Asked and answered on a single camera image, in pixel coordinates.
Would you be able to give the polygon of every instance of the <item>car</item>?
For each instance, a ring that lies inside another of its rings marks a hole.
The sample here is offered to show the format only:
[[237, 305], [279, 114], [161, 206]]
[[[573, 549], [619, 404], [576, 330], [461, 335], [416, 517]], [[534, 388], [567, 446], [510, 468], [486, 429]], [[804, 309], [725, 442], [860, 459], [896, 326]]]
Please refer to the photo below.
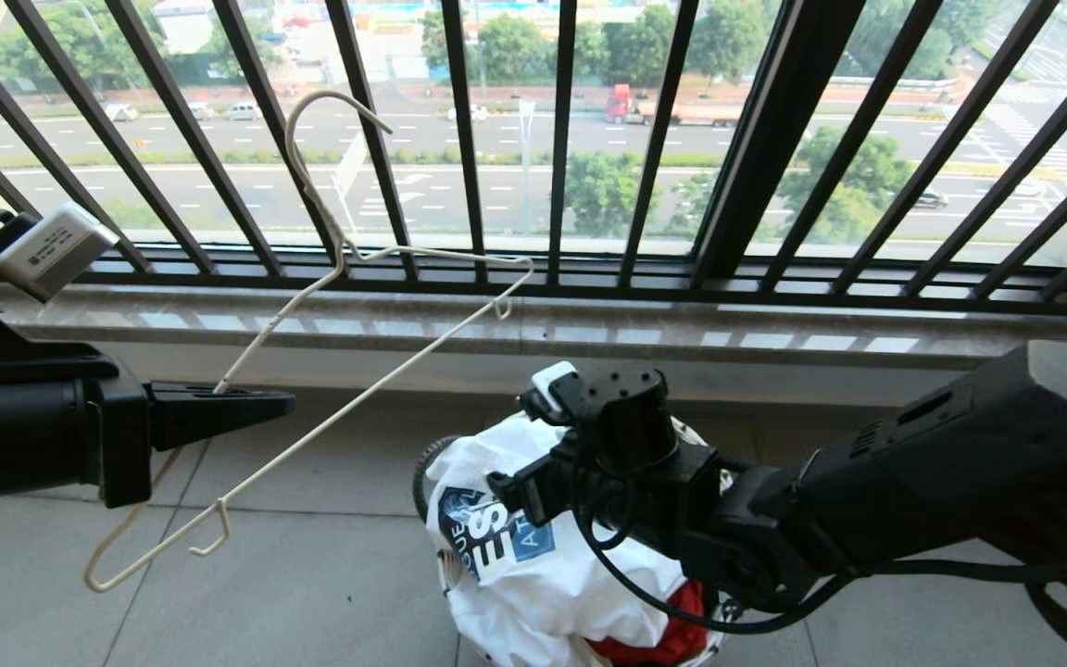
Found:
[[926, 189], [923, 193], [920, 193], [920, 197], [917, 197], [917, 203], [913, 207], [918, 208], [943, 208], [950, 206], [950, 198], [945, 197], [944, 194], [938, 193], [937, 190]]
[[1041, 180], [1024, 178], [1020, 181], [1019, 186], [1015, 187], [1015, 194], [1017, 197], [1041, 197], [1047, 190], [1049, 190], [1049, 187], [1045, 186], [1045, 182]]
[[192, 117], [195, 120], [207, 120], [217, 115], [217, 111], [208, 106], [207, 101], [191, 101], [187, 108], [192, 111]]
[[[472, 123], [479, 123], [482, 120], [488, 120], [488, 109], [484, 109], [482, 105], [472, 105]], [[452, 107], [447, 111], [447, 120], [453, 122], [456, 120], [456, 107]]]
[[225, 109], [228, 120], [257, 120], [262, 117], [262, 111], [253, 101], [234, 101]]
[[134, 105], [108, 105], [106, 107], [106, 117], [114, 123], [129, 123], [142, 114], [141, 111], [134, 109]]

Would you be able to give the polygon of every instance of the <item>white wire hanger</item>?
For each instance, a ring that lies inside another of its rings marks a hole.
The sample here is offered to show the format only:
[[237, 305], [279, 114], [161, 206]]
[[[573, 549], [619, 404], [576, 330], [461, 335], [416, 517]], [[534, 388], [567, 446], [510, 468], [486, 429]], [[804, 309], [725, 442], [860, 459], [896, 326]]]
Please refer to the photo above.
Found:
[[[110, 547], [110, 545], [113, 544], [118, 537], [122, 537], [123, 534], [130, 528], [131, 524], [134, 523], [134, 521], [139, 518], [140, 514], [143, 514], [143, 510], [145, 506], [147, 506], [147, 503], [144, 502], [137, 504], [137, 506], [132, 508], [130, 513], [126, 515], [126, 519], [124, 519], [123, 522], [118, 524], [117, 528], [114, 528], [114, 531], [111, 531], [109, 536], [106, 536], [105, 540], [101, 540], [101, 543], [97, 545], [96, 550], [94, 550], [93, 557], [90, 557], [87, 566], [85, 566], [85, 572], [84, 572], [85, 586], [89, 586], [94, 591], [106, 592], [111, 590], [111, 588], [118, 586], [118, 584], [122, 584], [125, 579], [129, 578], [131, 574], [134, 574], [137, 571], [143, 569], [144, 566], [147, 566], [148, 562], [150, 562], [152, 560], [154, 560], [154, 558], [159, 556], [160, 553], [165, 552], [166, 549], [170, 549], [171, 545], [175, 544], [175, 542], [178, 542], [180, 539], [182, 539], [182, 537], [189, 535], [189, 533], [192, 531], [193, 528], [200, 526], [201, 523], [204, 523], [204, 521], [210, 518], [212, 514], [217, 514], [221, 517], [221, 536], [218, 537], [217, 540], [213, 541], [211, 544], [207, 545], [207, 547], [189, 549], [189, 552], [194, 554], [194, 556], [201, 556], [201, 557], [211, 556], [211, 554], [216, 553], [216, 551], [221, 547], [221, 544], [225, 544], [225, 541], [228, 540], [228, 537], [233, 535], [233, 528], [232, 526], [229, 526], [228, 523], [228, 503], [233, 502], [233, 498], [237, 494], [240, 494], [245, 489], [249, 489], [250, 486], [253, 486], [255, 481], [261, 480], [261, 478], [265, 477], [267, 474], [269, 474], [271, 470], [274, 470], [278, 465], [283, 464], [285, 460], [290, 459], [291, 456], [296, 455], [296, 452], [299, 452], [299, 450], [301, 450], [302, 447], [307, 446], [308, 444], [310, 444], [310, 442], [313, 442], [313, 440], [317, 439], [317, 436], [319, 436], [319, 434], [325, 431], [327, 428], [339, 422], [340, 418], [344, 417], [344, 415], [347, 415], [348, 413], [351, 412], [352, 409], [355, 409], [356, 406], [364, 402], [365, 398], [373, 396], [373, 394], [377, 393], [378, 390], [384, 387], [384, 385], [388, 384], [389, 381], [393, 381], [395, 377], [398, 377], [403, 372], [405, 372], [408, 368], [414, 366], [415, 363], [418, 363], [418, 361], [423, 360], [428, 354], [432, 353], [433, 350], [444, 345], [444, 343], [448, 338], [452, 337], [461, 329], [478, 320], [479, 317], [485, 315], [485, 313], [490, 312], [490, 309], [492, 309], [492, 312], [495, 312], [496, 317], [498, 317], [499, 319], [508, 318], [508, 316], [512, 314], [512, 301], [509, 300], [509, 296], [511, 296], [512, 292], [515, 291], [517, 287], [521, 287], [522, 284], [528, 282], [528, 280], [534, 275], [534, 263], [532, 260], [530, 260], [529, 257], [498, 257], [492, 255], [475, 255], [468, 253], [450, 252], [450, 250], [420, 249], [419, 247], [414, 247], [414, 245], [391, 245], [388, 249], [378, 250], [375, 253], [364, 253], [364, 254], [361, 253], [361, 250], [359, 249], [359, 247], [356, 247], [356, 244], [352, 241], [352, 239], [348, 239], [348, 237], [345, 235], [343, 228], [340, 228], [339, 223], [337, 223], [335, 217], [329, 210], [329, 207], [327, 207], [325, 204], [323, 204], [323, 200], [320, 197], [319, 191], [315, 189], [313, 179], [310, 179], [310, 173], [307, 171], [307, 165], [304, 164], [304, 161], [302, 161], [301, 157], [299, 156], [299, 146], [296, 144], [296, 139], [293, 139], [296, 138], [296, 125], [299, 122], [299, 117], [302, 114], [302, 110], [307, 109], [307, 106], [309, 106], [310, 102], [318, 100], [321, 97], [335, 97], [338, 98], [338, 100], [347, 101], [348, 105], [351, 105], [353, 109], [356, 109], [356, 111], [359, 111], [359, 113], [362, 116], [367, 117], [370, 122], [373, 123], [373, 125], [393, 134], [394, 131], [393, 128], [386, 125], [386, 123], [383, 122], [381, 117], [378, 117], [377, 114], [373, 113], [373, 111], [367, 109], [367, 107], [362, 105], [360, 101], [353, 100], [352, 97], [345, 95], [344, 93], [337, 92], [337, 90], [318, 90], [318, 92], [305, 95], [305, 97], [302, 98], [302, 100], [300, 100], [299, 102], [297, 102], [296, 107], [293, 107], [291, 113], [287, 116], [287, 127], [285, 127], [285, 134], [287, 134], [288, 139], [287, 165], [288, 169], [291, 169], [294, 173], [299, 174], [299, 176], [302, 178], [302, 181], [304, 181], [305, 186], [304, 195], [315, 204], [316, 208], [318, 208], [321, 220], [323, 224], [327, 225], [327, 232], [332, 234], [333, 240], [335, 241], [335, 248], [337, 249], [337, 253], [335, 253], [334, 267], [330, 271], [330, 273], [327, 273], [325, 275], [323, 275], [323, 277], [317, 280], [317, 282], [309, 284], [307, 287], [304, 288], [304, 290], [298, 292], [298, 295], [293, 296], [291, 300], [287, 301], [287, 305], [284, 305], [283, 309], [280, 309], [277, 315], [275, 315], [274, 318], [270, 320], [270, 322], [267, 322], [267, 325], [264, 327], [261, 331], [258, 331], [258, 334], [254, 338], [254, 340], [251, 342], [248, 347], [245, 347], [245, 350], [242, 351], [240, 355], [238, 355], [237, 361], [235, 361], [233, 364], [233, 367], [229, 367], [228, 371], [225, 371], [224, 377], [222, 377], [220, 382], [217, 383], [216, 387], [212, 388], [213, 393], [217, 394], [224, 393], [225, 390], [228, 388], [228, 385], [233, 382], [234, 377], [237, 376], [237, 372], [240, 372], [241, 368], [245, 366], [245, 363], [250, 359], [250, 356], [253, 355], [255, 351], [257, 351], [257, 349], [262, 346], [262, 343], [266, 340], [268, 336], [270, 336], [271, 331], [274, 331], [274, 329], [278, 325], [278, 322], [283, 321], [285, 316], [289, 315], [289, 313], [291, 313], [292, 309], [296, 309], [296, 307], [300, 303], [302, 303], [302, 300], [307, 299], [307, 297], [309, 296], [313, 296], [314, 292], [320, 290], [320, 288], [325, 286], [325, 284], [331, 283], [332, 280], [335, 280], [336, 277], [339, 276], [339, 274], [343, 273], [345, 267], [347, 267], [348, 265], [344, 256], [345, 247], [348, 247], [348, 252], [353, 254], [356, 258], [359, 258], [359, 260], [365, 263], [378, 260], [378, 258], [389, 256], [396, 253], [410, 253], [412, 255], [431, 255], [436, 257], [459, 258], [459, 260], [485, 261], [489, 264], [499, 264], [508, 266], [513, 266], [513, 265], [524, 266], [526, 269], [525, 274], [519, 277], [516, 282], [514, 282], [513, 284], [510, 284], [509, 287], [505, 288], [504, 291], [500, 291], [499, 295], [496, 295], [491, 300], [489, 300], [488, 303], [482, 307], [480, 307], [479, 309], [477, 309], [477, 312], [472, 313], [472, 315], [467, 316], [465, 319], [459, 322], [459, 324], [448, 330], [447, 333], [444, 333], [442, 334], [442, 336], [433, 339], [431, 343], [429, 343], [429, 345], [427, 345], [426, 348], [419, 350], [418, 353], [415, 353], [414, 355], [411, 356], [411, 359], [408, 359], [402, 364], [399, 364], [397, 368], [394, 368], [394, 370], [391, 370], [387, 375], [383, 376], [381, 380], [377, 381], [377, 383], [372, 383], [371, 385], [369, 385], [367, 390], [359, 394], [359, 396], [356, 396], [355, 398], [352, 398], [351, 401], [348, 401], [347, 404], [341, 407], [341, 409], [337, 410], [337, 412], [335, 412], [334, 414], [330, 415], [330, 417], [325, 418], [325, 420], [315, 426], [310, 431], [307, 432], [307, 434], [301, 436], [301, 439], [296, 440], [296, 443], [285, 448], [283, 451], [278, 454], [278, 456], [275, 456], [274, 459], [268, 461], [266, 465], [259, 467], [257, 472], [251, 474], [250, 477], [246, 477], [245, 480], [238, 482], [236, 487], [234, 487], [229, 491], [226, 491], [224, 495], [221, 495], [221, 497], [217, 498], [216, 502], [210, 504], [210, 506], [202, 510], [198, 514], [194, 517], [194, 519], [189, 521], [189, 523], [184, 524], [181, 528], [175, 530], [170, 537], [166, 537], [165, 540], [162, 540], [161, 542], [159, 542], [159, 544], [156, 544], [156, 547], [145, 553], [141, 558], [138, 558], [134, 562], [132, 562], [132, 565], [127, 566], [126, 569], [122, 570], [122, 572], [114, 575], [113, 578], [100, 582], [95, 575], [95, 571], [97, 569], [97, 562], [101, 560], [102, 554], [106, 553], [106, 551]], [[175, 448], [175, 450], [173, 450], [171, 455], [166, 457], [165, 463], [162, 465], [162, 467], [159, 469], [159, 473], [157, 473], [156, 476], [154, 476], [154, 480], [152, 480], [150, 482], [152, 493], [154, 489], [157, 489], [159, 487], [160, 482], [162, 481], [162, 478], [165, 477], [166, 472], [169, 472], [172, 465], [175, 464], [175, 460], [179, 458], [181, 451], [182, 447]]]

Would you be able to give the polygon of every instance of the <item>wheel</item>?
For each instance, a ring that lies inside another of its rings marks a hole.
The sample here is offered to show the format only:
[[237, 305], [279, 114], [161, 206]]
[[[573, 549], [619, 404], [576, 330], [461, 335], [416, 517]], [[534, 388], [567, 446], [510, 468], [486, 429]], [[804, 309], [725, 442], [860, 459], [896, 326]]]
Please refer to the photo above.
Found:
[[433, 463], [437, 456], [450, 446], [462, 435], [447, 435], [445, 439], [437, 439], [431, 443], [423, 456], [418, 457], [418, 464], [414, 466], [414, 478], [411, 480], [411, 493], [414, 496], [414, 509], [418, 512], [418, 519], [427, 520], [427, 467]]

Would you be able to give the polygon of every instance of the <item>metal railing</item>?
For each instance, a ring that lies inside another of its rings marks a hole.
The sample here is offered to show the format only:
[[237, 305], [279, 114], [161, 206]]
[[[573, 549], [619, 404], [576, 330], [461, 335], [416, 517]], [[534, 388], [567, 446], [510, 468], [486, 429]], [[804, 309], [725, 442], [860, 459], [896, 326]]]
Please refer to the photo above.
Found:
[[[846, 49], [863, 0], [787, 1], [776, 19], [765, 54], [754, 73], [752, 92], [745, 102], [744, 115], [728, 148], [715, 190], [699, 228], [694, 251], [686, 257], [665, 257], [640, 252], [657, 166], [664, 153], [670, 110], [678, 97], [687, 47], [696, 21], [698, 3], [680, 3], [672, 41], [664, 70], [664, 84], [656, 102], [656, 118], [644, 153], [635, 210], [630, 221], [627, 243], [619, 256], [568, 253], [563, 250], [563, 208], [568, 153], [569, 118], [572, 106], [574, 35], [577, 3], [559, 4], [558, 57], [556, 57], [556, 94], [554, 147], [552, 147], [551, 219], [547, 252], [537, 254], [538, 275], [522, 292], [529, 296], [562, 299], [643, 299], [702, 301], [702, 303], [779, 305], [791, 307], [905, 308], [961, 313], [1023, 313], [1023, 315], [1067, 316], [1067, 267], [1026, 266], [1026, 261], [1067, 223], [1067, 195], [1054, 210], [1044, 216], [1025, 239], [999, 264], [957, 261], [956, 255], [991, 215], [1067, 130], [1067, 96], [1038, 130], [1013, 164], [997, 178], [977, 206], [954, 228], [927, 261], [890, 260], [876, 254], [945, 160], [966, 139], [984, 109], [1013, 68], [1020, 62], [1033, 38], [1040, 32], [1057, 0], [1032, 0], [1012, 27], [999, 51], [936, 138], [930, 150], [892, 204], [876, 221], [871, 235], [848, 258], [802, 257], [797, 250], [812, 232], [814, 222], [830, 201], [834, 187], [863, 145], [869, 131], [880, 117], [888, 98], [901, 85], [903, 72], [931, 26], [941, 0], [918, 0], [887, 53], [883, 63], [859, 109], [839, 141], [838, 148], [818, 177], [805, 206], [774, 255], [748, 254], [749, 241], [762, 223], [768, 202], [800, 144], [818, 98], [830, 83], [834, 63]], [[186, 97], [175, 84], [169, 67], [153, 44], [147, 30], [131, 3], [107, 3], [137, 62], [170, 111], [192, 155], [207, 175], [211, 187], [233, 216], [244, 236], [245, 245], [207, 245], [196, 241], [190, 228], [175, 213], [171, 204], [145, 172], [126, 141], [102, 113], [92, 90], [48, 30], [46, 21], [32, 3], [9, 1], [18, 26], [51, 68], [51, 74], [75, 102], [102, 146], [109, 150], [141, 197], [156, 212], [175, 243], [137, 243], [111, 220], [94, 195], [77, 179], [60, 155], [41, 136], [12, 94], [0, 81], [0, 114], [51, 173], [57, 185], [92, 215], [97, 216], [120, 236], [122, 243], [107, 254], [94, 269], [81, 275], [81, 282], [101, 284], [168, 284], [175, 286], [271, 287], [293, 288], [320, 277], [339, 252], [320, 216], [307, 197], [305, 213], [313, 221], [322, 247], [283, 252], [267, 242], [262, 231], [242, 202], [219, 156], [193, 117]], [[251, 96], [261, 110], [272, 140], [285, 155], [284, 113], [272, 92], [254, 38], [242, 18], [236, 0], [214, 0], [216, 16], [240, 63]], [[348, 76], [351, 94], [373, 109], [368, 77], [354, 32], [350, 4], [327, 0], [331, 26], [338, 43], [340, 59]], [[483, 235], [480, 206], [480, 181], [474, 126], [469, 111], [468, 72], [458, 0], [442, 0], [446, 30], [450, 85], [457, 110], [459, 148], [462, 156], [463, 191], [466, 194], [466, 222], [469, 249], [489, 251]], [[411, 241], [389, 165], [389, 154], [381, 131], [363, 120], [365, 143], [372, 160], [384, 210], [394, 240]], [[292, 174], [293, 186], [302, 182]], [[34, 206], [12, 185], [0, 170], [0, 194], [18, 210], [35, 211]], [[465, 265], [440, 258], [410, 256], [372, 266], [351, 263], [344, 279], [331, 284], [332, 290], [402, 292], [496, 292], [511, 283], [513, 271], [482, 264]]]

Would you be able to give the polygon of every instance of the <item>black cable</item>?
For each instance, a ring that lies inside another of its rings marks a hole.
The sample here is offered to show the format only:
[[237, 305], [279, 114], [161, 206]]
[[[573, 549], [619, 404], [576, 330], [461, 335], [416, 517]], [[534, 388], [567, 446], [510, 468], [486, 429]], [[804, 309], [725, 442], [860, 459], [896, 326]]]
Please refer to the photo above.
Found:
[[960, 560], [893, 560], [862, 566], [864, 574], [943, 574], [1001, 584], [1042, 584], [1067, 579], [1067, 560], [1049, 566], [987, 566]]
[[614, 575], [618, 582], [622, 583], [623, 587], [626, 587], [632, 594], [638, 597], [638, 599], [644, 604], [650, 605], [650, 607], [655, 608], [657, 612], [664, 613], [668, 616], [673, 616], [676, 618], [682, 618], [683, 621], [688, 621], [696, 625], [703, 626], [703, 629], [714, 630], [716, 633], [726, 633], [729, 635], [762, 635], [766, 633], [775, 633], [777, 630], [786, 629], [793, 623], [803, 620], [806, 616], [809, 616], [818, 607], [822, 607], [834, 593], [841, 591], [842, 588], [846, 587], [846, 584], [851, 583], [855, 577], [850, 574], [835, 574], [829, 582], [823, 584], [816, 591], [813, 591], [812, 595], [806, 597], [801, 600], [796, 607], [792, 610], [786, 612], [782, 615], [769, 618], [766, 621], [753, 621], [753, 623], [723, 623], [723, 621], [712, 621], [711, 618], [704, 616], [698, 616], [687, 612], [682, 612], [681, 608], [671, 607], [669, 603], [663, 600], [657, 600], [656, 597], [649, 594], [643, 588], [640, 588], [636, 583], [628, 578], [627, 575], [620, 571], [619, 567], [615, 566], [614, 562], [608, 560], [607, 554], [604, 550], [599, 549], [599, 541], [595, 536], [588, 528], [588, 524], [584, 523], [584, 517], [579, 512], [579, 505], [577, 504], [577, 498], [579, 498], [579, 486], [584, 476], [582, 472], [585, 472], [584, 465], [584, 452], [579, 451], [579, 458], [575, 461], [575, 472], [572, 475], [571, 485], [571, 514], [575, 519], [575, 526], [579, 528], [579, 533], [584, 536], [584, 541], [592, 550], [592, 554], [607, 569], [608, 572]]
[[[604, 493], [601, 489], [596, 489], [592, 493], [592, 497], [588, 498], [584, 506], [580, 508], [582, 514], [584, 514], [584, 524], [588, 528], [592, 527], [592, 522], [595, 520], [595, 496], [602, 494], [601, 501], [604, 503], [601, 507], [604, 507], [615, 492], [607, 491]], [[632, 533], [632, 523], [634, 523], [636, 512], [636, 485], [632, 480], [623, 480], [623, 519], [620, 521], [619, 528], [614, 536], [606, 540], [596, 540], [596, 544], [604, 551], [610, 551], [620, 544], [625, 537]], [[595, 537], [595, 530], [590, 531], [592, 537]]]

